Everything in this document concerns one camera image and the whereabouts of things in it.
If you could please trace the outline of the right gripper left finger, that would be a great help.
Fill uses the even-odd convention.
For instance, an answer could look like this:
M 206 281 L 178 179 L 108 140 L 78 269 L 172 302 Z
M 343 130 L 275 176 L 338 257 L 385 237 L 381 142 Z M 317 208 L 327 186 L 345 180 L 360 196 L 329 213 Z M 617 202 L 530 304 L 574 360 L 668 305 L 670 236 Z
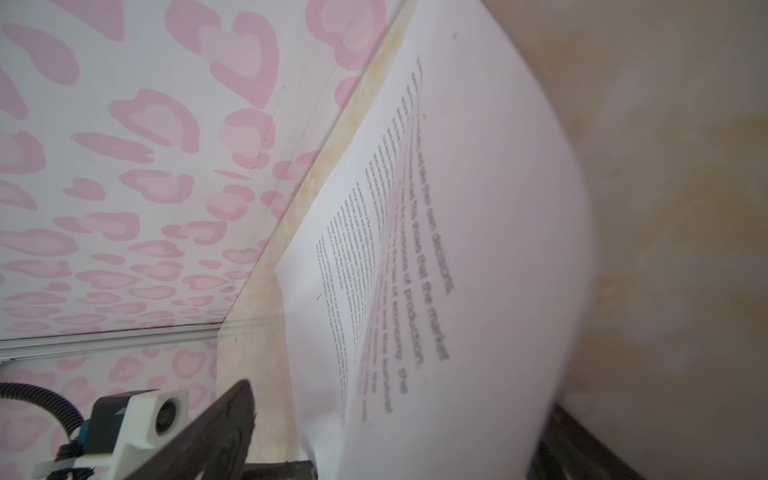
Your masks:
M 298 479 L 318 477 L 312 461 L 248 463 L 257 413 L 252 387 L 242 379 L 189 426 L 131 471 L 129 480 Z

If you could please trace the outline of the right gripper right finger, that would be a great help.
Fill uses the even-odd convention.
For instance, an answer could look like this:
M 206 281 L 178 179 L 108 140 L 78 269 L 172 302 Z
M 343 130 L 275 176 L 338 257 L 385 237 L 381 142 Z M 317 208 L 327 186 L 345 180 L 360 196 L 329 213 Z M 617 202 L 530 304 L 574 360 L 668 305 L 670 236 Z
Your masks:
M 558 404 L 551 410 L 527 478 L 644 479 Z

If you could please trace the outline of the text sheet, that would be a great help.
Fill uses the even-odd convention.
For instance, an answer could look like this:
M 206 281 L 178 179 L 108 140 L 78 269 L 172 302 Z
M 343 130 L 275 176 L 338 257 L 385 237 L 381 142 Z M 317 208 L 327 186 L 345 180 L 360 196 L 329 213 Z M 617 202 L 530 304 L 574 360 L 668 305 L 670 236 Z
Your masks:
M 420 1 L 276 267 L 322 479 L 522 479 L 589 303 L 588 194 L 478 1 Z

